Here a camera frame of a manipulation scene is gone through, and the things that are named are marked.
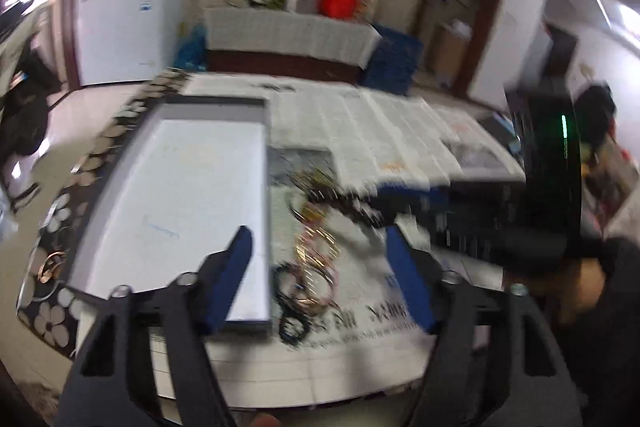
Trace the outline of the person's right hand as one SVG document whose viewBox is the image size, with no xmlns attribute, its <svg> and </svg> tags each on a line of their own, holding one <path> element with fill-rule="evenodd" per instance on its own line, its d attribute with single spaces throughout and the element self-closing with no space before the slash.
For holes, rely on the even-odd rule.
<svg viewBox="0 0 640 427">
<path fill-rule="evenodd" d="M 503 286 L 526 286 L 529 292 L 550 307 L 555 320 L 573 323 L 580 314 L 592 310 L 598 303 L 606 282 L 597 259 L 582 259 L 558 273 L 545 277 L 524 277 L 509 272 L 503 275 Z"/>
</svg>

